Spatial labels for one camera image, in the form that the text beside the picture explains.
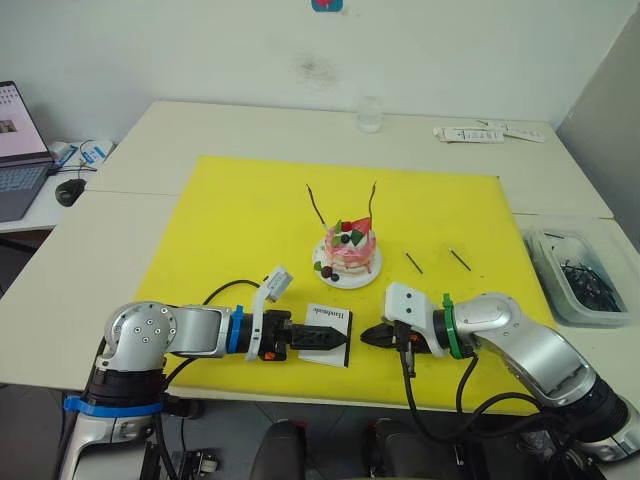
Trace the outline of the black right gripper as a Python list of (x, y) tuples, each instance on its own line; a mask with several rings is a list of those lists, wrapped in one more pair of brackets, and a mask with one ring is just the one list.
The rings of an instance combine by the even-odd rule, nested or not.
[(360, 340), (367, 345), (383, 349), (396, 349), (400, 352), (412, 350), (415, 353), (439, 355), (439, 343), (432, 320), (419, 324), (396, 320), (393, 326), (380, 323), (364, 331)]

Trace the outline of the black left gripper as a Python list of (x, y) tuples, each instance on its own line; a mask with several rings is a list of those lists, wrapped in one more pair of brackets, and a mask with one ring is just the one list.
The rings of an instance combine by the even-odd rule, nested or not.
[(292, 326), (289, 311), (267, 310), (263, 314), (259, 358), (285, 361), (290, 345), (294, 350), (329, 351), (344, 345), (345, 339), (346, 335), (333, 327)]

